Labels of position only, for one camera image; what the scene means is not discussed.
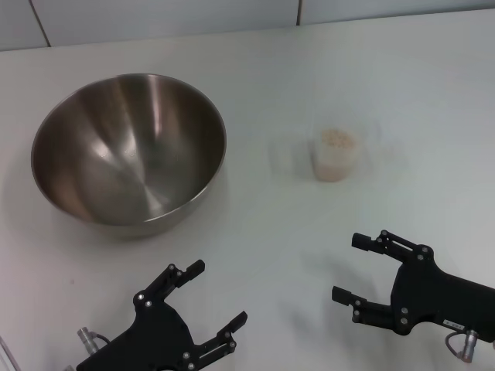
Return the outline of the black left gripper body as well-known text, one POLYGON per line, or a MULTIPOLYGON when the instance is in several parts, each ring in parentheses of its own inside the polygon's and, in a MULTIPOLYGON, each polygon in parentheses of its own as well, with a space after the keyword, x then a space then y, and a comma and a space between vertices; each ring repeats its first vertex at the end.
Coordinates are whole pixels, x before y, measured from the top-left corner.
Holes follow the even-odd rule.
POLYGON ((194 341, 177 311, 161 298, 134 297, 135 320, 77 370, 193 370, 194 341))

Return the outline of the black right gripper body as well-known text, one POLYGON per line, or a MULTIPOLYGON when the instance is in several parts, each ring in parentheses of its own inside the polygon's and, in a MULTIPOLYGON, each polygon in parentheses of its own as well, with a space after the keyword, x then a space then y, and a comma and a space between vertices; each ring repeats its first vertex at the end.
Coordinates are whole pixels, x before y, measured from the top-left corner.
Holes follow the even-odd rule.
POLYGON ((494 341, 494 289, 440 270, 432 258, 413 257, 398 269, 391 291, 391 330, 407 335, 422 322, 494 341))

